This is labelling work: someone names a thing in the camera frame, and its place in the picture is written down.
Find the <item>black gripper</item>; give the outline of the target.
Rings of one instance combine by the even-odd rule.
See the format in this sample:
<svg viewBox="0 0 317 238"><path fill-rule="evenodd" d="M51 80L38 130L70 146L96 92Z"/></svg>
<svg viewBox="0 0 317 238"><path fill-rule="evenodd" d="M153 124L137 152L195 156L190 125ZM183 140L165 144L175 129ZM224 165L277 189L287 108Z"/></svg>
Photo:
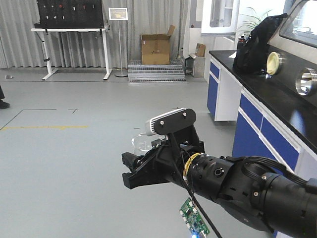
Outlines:
<svg viewBox="0 0 317 238"><path fill-rule="evenodd" d="M122 162L130 170L122 174L127 188L167 182L184 187L181 180L186 162L195 153L205 151L193 125L168 134L167 139L153 140L151 146L145 155L122 154Z"/></svg>

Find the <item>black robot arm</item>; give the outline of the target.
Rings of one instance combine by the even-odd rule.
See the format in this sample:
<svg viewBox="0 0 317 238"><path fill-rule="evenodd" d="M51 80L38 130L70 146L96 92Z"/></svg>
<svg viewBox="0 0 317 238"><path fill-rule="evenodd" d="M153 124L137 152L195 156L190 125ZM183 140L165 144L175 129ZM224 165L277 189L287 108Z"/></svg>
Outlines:
<svg viewBox="0 0 317 238"><path fill-rule="evenodd" d="M294 238L317 235L317 181L304 180L260 156L213 157L193 126L169 133L143 156L126 152L124 185L171 182L218 205L259 231Z"/></svg>

